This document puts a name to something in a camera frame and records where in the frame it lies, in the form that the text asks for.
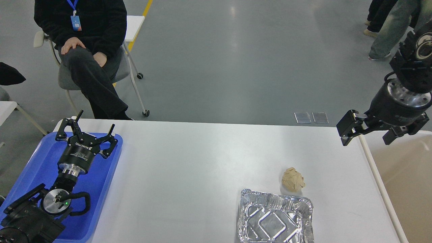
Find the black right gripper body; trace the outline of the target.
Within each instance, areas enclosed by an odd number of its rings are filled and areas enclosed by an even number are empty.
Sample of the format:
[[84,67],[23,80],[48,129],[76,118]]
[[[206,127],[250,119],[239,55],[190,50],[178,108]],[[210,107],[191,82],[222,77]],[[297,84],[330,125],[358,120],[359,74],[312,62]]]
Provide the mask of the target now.
[[379,122],[391,126],[408,126],[431,107],[431,92],[415,93],[405,88],[398,79],[386,80],[373,98],[366,112],[367,126]]

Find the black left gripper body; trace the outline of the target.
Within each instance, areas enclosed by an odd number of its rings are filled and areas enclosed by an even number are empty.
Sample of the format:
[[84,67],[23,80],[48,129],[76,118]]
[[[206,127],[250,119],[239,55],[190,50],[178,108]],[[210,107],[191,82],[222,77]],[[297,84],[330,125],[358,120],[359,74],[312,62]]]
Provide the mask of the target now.
[[58,161],[59,172],[71,175],[87,174],[98,154],[104,159],[110,156],[109,146],[101,149],[101,145],[109,142],[110,134],[95,137],[92,134],[79,132],[68,137],[67,146]]

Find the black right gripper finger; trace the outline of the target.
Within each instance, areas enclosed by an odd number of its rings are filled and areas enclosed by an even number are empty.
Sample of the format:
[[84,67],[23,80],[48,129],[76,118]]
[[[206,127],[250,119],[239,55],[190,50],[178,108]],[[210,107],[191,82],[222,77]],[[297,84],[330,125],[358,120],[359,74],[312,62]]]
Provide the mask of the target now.
[[403,137],[405,134],[414,135],[429,121],[426,113],[421,114],[415,121],[408,126],[391,126],[383,136],[386,145],[390,145],[395,139]]
[[368,133],[368,128],[363,128],[366,119],[367,115],[357,110],[346,112],[336,125],[343,146],[347,146],[354,137]]

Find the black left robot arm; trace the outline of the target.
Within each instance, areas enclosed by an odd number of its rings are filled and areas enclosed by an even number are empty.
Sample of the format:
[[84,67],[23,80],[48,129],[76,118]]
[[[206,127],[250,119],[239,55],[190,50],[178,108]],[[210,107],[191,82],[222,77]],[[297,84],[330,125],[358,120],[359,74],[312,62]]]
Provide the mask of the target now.
[[64,118],[41,140],[1,206],[2,243],[85,242],[93,233],[123,140],[114,125],[85,133]]

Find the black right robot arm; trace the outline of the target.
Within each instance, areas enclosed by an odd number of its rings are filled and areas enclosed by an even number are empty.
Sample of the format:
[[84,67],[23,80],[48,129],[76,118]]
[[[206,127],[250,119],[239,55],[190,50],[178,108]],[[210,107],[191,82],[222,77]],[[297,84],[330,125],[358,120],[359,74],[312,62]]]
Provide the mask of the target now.
[[431,107],[431,22],[409,32],[390,61],[392,74],[384,78],[368,111],[349,110],[336,127],[344,146],[352,138],[372,131],[386,131],[383,141],[391,144],[405,134],[416,134],[428,121]]

